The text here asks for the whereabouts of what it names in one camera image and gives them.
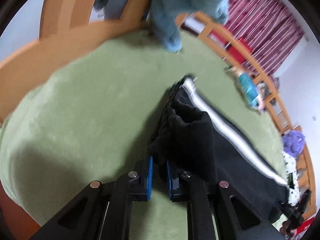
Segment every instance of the teal plush blanket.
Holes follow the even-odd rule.
[[[270,116],[247,108],[225,62],[195,37],[182,38],[178,54],[166,52],[146,31],[106,41],[29,92],[0,134],[0,179],[9,197],[43,225],[90,181],[108,182],[130,171],[144,158],[166,90],[187,72],[285,176],[281,138]],[[133,205],[130,235],[187,239],[186,207],[169,201],[157,176],[151,201]]]

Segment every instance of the maroon curtain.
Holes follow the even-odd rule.
[[[303,36],[303,31],[281,0],[229,0],[225,27],[243,37],[266,74],[273,74]],[[244,67],[252,70],[245,62]]]

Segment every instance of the wooden floor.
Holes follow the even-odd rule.
[[[0,206],[5,222],[16,240],[28,240],[40,226],[5,193],[0,183]]]

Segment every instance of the metal screw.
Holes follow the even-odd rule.
[[[136,171],[129,171],[128,176],[130,178],[136,178],[138,176],[138,173]]]
[[[187,172],[187,171],[183,171],[181,173],[181,175],[182,175],[182,177],[185,177],[185,178],[190,178],[191,177],[191,174],[189,172]]]
[[[223,187],[223,188],[227,188],[227,187],[229,187],[229,183],[225,180],[222,180],[219,182],[219,186]]]
[[[97,180],[94,180],[90,183],[90,187],[92,188],[98,188],[100,186],[100,182]]]

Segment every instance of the curtain fold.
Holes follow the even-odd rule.
[[[244,38],[267,75],[280,67],[304,34],[281,0],[229,0],[225,27],[236,39]],[[248,62],[243,66],[253,70]]]

